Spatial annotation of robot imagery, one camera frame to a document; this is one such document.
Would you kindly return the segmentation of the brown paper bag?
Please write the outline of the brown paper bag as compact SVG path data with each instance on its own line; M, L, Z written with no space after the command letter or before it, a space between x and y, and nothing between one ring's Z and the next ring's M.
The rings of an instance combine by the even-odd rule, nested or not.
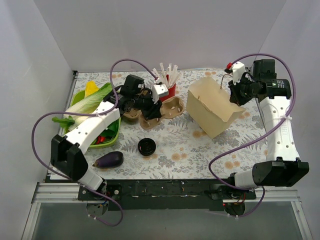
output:
M188 88L186 111L210 137L215 138L245 112L230 102L230 94L210 76L192 83Z

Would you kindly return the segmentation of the brown cardboard cup carrier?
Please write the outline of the brown cardboard cup carrier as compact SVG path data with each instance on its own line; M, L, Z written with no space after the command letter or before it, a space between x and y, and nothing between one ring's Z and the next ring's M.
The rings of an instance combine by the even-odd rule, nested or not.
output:
M158 126L164 119L171 120L175 117L182 115L184 110L185 105L183 103L183 100L178 96L173 96L162 103L162 106L159 109L159 112L161 114L160 117L146 119L141 113L138 117L138 122L142 129L150 130Z

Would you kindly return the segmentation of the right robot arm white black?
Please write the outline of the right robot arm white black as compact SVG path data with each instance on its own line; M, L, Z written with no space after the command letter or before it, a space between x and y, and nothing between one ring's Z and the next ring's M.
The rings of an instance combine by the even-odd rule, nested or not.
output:
M229 63L226 73L232 74L228 83L230 102L242 106L257 100L267 136L267 156L251 170L235 173L234 181L226 186L227 195L237 199L245 188L258 186L292 187L309 172L308 162L301 161L295 146L291 117L286 115L293 101L287 79L275 72L273 59L256 60L253 72L241 62Z

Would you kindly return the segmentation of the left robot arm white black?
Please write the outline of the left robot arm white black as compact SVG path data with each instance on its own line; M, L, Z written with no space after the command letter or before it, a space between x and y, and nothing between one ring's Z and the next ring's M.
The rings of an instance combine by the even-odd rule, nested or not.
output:
M73 181L89 188L95 200L106 196L103 178L93 171L85 159L92 142L113 122L131 109L141 110L147 120L159 119L162 114L160 98L168 95L165 84L156 80L152 88L144 80L128 75L122 86L108 93L84 122L64 136L56 135L51 141L51 164Z

